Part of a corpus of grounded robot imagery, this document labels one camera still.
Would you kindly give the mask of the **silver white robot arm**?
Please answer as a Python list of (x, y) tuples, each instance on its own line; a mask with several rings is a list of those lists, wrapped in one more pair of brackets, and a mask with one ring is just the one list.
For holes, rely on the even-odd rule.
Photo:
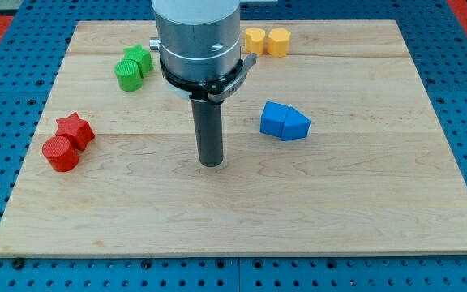
[(214, 102), (237, 91), (246, 74), (239, 0), (153, 0), (160, 65), (169, 84)]

